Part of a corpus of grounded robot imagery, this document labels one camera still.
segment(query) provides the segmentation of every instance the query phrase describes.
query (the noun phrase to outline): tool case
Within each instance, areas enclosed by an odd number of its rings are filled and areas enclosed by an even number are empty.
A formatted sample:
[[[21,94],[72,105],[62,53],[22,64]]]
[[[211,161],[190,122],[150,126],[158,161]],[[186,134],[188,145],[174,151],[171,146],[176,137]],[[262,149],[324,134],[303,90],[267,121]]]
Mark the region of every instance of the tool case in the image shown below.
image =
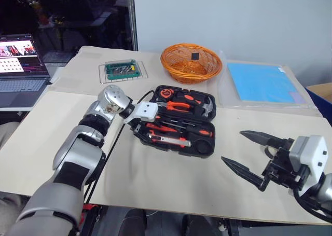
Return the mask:
[[[154,122],[133,128],[141,142],[180,155],[207,158],[214,151],[215,98],[207,93],[172,86],[158,86],[150,102],[158,103]]]

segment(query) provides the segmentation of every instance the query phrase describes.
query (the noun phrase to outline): blue cutting mat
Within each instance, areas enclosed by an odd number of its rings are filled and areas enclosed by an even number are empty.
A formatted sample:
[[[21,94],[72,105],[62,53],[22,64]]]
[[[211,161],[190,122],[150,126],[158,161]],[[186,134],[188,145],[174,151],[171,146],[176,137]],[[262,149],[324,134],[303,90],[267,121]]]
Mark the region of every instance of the blue cutting mat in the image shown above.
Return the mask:
[[[241,100],[303,104],[304,99],[279,66],[228,63]]]

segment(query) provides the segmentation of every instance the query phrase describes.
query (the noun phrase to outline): white table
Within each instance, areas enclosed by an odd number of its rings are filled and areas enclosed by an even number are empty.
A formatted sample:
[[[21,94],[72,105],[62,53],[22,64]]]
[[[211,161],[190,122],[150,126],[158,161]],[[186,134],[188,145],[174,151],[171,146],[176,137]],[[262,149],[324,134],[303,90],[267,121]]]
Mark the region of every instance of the white table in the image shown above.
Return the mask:
[[[61,75],[61,78],[56,83],[54,83],[54,85],[52,85],[51,90],[98,95],[98,93],[107,85],[101,84],[99,81],[99,65],[105,64],[105,62],[108,61],[127,59],[136,59],[137,61],[142,61],[148,74],[147,79],[137,79],[114,83],[121,87],[126,92],[126,95],[130,96],[131,98],[138,100],[147,91],[155,90],[155,88],[159,85],[169,85],[210,93],[215,96],[217,106],[221,107],[218,102],[218,77],[195,85],[181,84],[175,81],[163,68],[160,63],[160,54],[128,51],[122,49],[107,49],[90,46],[81,47],[78,55],[69,61],[63,71],[63,74]],[[284,66],[283,68],[305,101],[310,106],[315,107],[314,103],[310,99],[310,96],[297,81],[293,72],[287,66]],[[256,110],[321,117],[318,109],[258,108]]]
[[[46,93],[0,151],[0,190],[32,195],[52,175],[54,155],[95,99],[93,95]],[[105,139],[106,153],[121,123],[117,116]],[[263,171],[268,158],[240,130],[292,138],[320,134],[332,152],[332,128],[324,118],[218,108],[213,124],[215,152],[207,159],[144,146],[126,126],[91,202],[249,220],[323,223],[304,211],[286,188],[270,183],[260,192],[220,158],[245,164],[258,175]],[[332,172],[332,158],[325,172]]]

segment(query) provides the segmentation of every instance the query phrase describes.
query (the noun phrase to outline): green circuit board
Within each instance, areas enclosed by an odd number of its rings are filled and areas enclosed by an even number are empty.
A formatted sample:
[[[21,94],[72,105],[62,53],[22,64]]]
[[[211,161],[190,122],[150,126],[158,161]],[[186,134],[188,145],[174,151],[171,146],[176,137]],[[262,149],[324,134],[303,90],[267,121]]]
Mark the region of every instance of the green circuit board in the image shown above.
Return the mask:
[[[105,63],[107,79],[124,79],[140,77],[140,68],[135,60]]]

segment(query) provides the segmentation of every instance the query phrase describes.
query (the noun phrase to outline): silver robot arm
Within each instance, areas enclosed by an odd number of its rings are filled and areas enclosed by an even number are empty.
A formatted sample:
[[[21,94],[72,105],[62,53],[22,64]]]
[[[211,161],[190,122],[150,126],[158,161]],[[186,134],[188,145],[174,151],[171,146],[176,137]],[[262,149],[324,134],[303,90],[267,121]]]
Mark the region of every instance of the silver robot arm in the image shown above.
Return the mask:
[[[105,153],[101,147],[113,118],[119,114],[128,124],[135,119],[154,121],[158,112],[156,103],[131,102],[115,85],[98,95],[58,150],[54,174],[32,195],[6,235],[77,235],[84,185],[93,182],[103,169]]]

